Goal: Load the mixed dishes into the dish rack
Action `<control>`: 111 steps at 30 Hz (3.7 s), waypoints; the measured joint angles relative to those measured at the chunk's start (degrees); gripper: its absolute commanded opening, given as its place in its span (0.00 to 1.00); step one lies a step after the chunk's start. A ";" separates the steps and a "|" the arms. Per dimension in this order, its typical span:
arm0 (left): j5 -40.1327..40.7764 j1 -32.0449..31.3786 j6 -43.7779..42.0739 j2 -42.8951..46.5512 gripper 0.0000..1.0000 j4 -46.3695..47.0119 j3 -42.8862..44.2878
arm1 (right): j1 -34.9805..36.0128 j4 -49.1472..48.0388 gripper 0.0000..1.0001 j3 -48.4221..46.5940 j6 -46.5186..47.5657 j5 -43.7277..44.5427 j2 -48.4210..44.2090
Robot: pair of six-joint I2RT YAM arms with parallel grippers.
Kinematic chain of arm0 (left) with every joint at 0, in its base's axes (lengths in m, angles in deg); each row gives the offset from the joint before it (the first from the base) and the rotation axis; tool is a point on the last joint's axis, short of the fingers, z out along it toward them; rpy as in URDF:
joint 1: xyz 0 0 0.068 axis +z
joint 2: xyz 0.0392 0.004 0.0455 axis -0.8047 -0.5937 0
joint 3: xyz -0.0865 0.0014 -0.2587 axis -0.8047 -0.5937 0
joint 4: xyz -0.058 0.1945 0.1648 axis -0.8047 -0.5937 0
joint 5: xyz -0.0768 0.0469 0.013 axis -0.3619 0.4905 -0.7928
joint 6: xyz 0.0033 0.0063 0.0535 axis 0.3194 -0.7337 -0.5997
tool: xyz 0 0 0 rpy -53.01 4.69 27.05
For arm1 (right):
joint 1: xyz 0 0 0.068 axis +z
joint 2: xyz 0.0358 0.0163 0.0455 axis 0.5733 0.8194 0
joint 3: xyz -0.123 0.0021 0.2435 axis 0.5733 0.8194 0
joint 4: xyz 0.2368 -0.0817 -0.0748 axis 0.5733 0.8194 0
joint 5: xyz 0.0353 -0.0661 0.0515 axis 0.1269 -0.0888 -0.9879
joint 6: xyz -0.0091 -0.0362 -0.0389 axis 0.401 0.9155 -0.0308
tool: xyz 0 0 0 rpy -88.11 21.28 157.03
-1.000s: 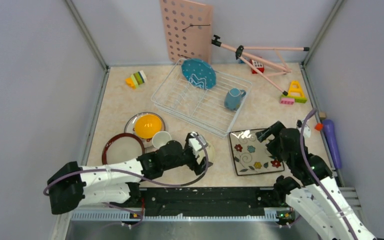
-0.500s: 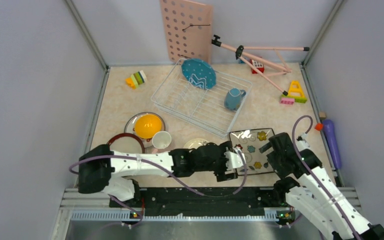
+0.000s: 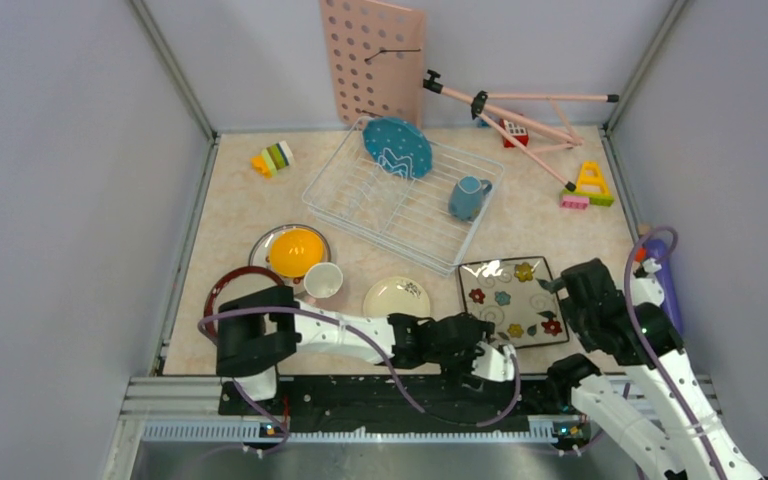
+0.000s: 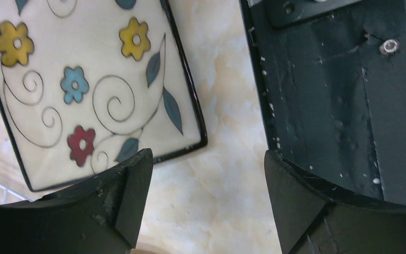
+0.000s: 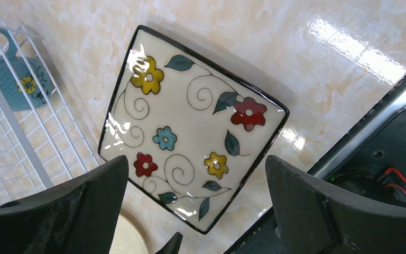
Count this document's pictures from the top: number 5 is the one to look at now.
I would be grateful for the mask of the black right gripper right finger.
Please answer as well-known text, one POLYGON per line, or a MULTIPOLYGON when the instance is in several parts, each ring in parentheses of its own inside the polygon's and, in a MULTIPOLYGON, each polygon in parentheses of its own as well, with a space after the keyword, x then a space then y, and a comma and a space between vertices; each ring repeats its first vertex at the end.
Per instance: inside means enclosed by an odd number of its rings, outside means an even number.
POLYGON ((274 155, 265 171, 285 253, 406 253, 406 207, 359 196, 274 155))

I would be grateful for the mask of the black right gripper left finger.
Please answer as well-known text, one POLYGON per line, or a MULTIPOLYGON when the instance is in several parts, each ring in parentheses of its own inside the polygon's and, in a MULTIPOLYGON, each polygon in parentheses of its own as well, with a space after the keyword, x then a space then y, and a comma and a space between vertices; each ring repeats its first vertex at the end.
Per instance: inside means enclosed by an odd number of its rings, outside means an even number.
POLYGON ((128 159, 0 206, 0 253, 109 253, 128 159))

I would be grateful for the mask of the square floral plate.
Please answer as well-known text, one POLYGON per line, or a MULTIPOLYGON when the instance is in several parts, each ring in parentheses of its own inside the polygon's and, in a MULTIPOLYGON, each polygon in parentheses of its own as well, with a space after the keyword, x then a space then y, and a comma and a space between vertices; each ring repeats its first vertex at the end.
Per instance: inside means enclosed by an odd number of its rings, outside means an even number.
POLYGON ((226 212, 290 115, 287 107, 178 41, 139 25, 98 145, 129 182, 201 234, 226 212))

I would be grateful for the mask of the blue mug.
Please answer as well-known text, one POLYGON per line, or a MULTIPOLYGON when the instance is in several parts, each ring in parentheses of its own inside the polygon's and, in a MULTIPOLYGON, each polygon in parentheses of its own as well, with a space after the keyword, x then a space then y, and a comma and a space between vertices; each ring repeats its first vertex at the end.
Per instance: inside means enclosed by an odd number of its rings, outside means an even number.
POLYGON ((0 56, 0 90, 14 112, 27 111, 31 107, 38 108, 47 103, 52 94, 49 74, 43 64, 36 58, 28 57, 26 65, 22 57, 17 56, 17 47, 9 32, 0 28, 0 34, 8 40, 8 48, 4 56, 0 56))

